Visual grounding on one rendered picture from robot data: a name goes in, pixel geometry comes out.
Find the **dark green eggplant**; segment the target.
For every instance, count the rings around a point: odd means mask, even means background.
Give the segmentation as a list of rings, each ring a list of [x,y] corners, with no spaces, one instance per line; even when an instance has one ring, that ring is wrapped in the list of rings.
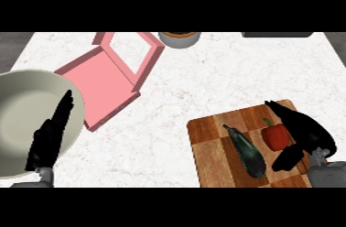
[[[227,135],[235,146],[243,169],[251,178],[261,178],[266,172],[266,164],[260,151],[241,133],[241,131],[223,125]]]

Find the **grey cup with orange contents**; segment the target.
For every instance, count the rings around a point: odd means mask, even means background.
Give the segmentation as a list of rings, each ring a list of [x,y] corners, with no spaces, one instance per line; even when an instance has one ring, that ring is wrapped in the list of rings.
[[[184,34],[172,34],[168,32],[158,33],[159,40],[172,49],[186,49],[193,46],[199,39],[199,35],[199,32],[189,32]]]

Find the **red bell pepper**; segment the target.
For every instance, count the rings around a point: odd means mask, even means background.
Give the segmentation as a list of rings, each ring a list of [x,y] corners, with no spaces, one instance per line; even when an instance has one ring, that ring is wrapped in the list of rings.
[[[272,124],[267,118],[263,118],[267,127],[260,130],[261,140],[272,151],[282,150],[289,145],[289,136],[283,124]]]

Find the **pink open cardboard box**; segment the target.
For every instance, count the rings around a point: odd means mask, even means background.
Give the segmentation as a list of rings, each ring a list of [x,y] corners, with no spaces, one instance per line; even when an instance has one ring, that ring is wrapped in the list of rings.
[[[113,32],[97,32],[91,42],[96,48],[54,71],[72,82],[82,95],[84,123],[90,132],[140,96],[140,87],[165,48],[149,32],[137,33],[149,44],[149,52],[137,72],[133,72],[110,48],[113,35]]]

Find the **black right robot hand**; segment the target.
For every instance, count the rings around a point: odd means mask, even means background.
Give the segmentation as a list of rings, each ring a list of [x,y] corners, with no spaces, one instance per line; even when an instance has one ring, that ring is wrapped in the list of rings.
[[[306,114],[295,112],[279,103],[269,101],[264,104],[280,119],[294,140],[294,144],[286,146],[279,153],[272,170],[289,171],[304,157],[304,152],[311,154],[317,148],[326,149],[329,151],[326,157],[331,157],[337,152],[337,145],[322,125]]]

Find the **wooden checkered cutting board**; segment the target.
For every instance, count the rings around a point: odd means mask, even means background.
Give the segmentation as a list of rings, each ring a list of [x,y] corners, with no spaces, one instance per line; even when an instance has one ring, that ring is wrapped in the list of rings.
[[[272,171],[272,164],[279,155],[266,146],[260,130],[266,127],[263,118],[272,124],[280,120],[270,108],[261,104],[241,110],[220,113],[187,122],[187,134],[196,164],[198,182],[205,187],[236,188],[310,188],[307,179],[307,154],[291,171]],[[245,172],[229,135],[223,125],[235,127],[261,153],[266,173],[261,178],[251,178]]]

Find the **dark grey flat appliance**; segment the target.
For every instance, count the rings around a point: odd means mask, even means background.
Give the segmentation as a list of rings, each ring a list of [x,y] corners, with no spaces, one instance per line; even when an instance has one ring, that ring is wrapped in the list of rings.
[[[242,32],[243,38],[307,38],[313,32]]]

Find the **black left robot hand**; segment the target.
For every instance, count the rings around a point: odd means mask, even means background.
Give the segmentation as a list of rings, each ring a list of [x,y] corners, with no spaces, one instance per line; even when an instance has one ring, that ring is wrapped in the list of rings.
[[[72,106],[70,90],[66,90],[54,108],[53,117],[42,122],[39,129],[34,132],[34,140],[23,168],[25,171],[34,171],[36,168],[51,168],[54,166]]]

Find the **large pale grey bowl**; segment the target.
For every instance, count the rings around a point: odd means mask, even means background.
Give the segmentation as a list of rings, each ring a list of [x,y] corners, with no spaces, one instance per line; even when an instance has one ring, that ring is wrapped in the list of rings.
[[[84,99],[73,84],[45,70],[0,74],[0,179],[17,178],[23,170],[34,132],[53,116],[66,91],[72,104],[59,155],[68,151],[84,126]]]

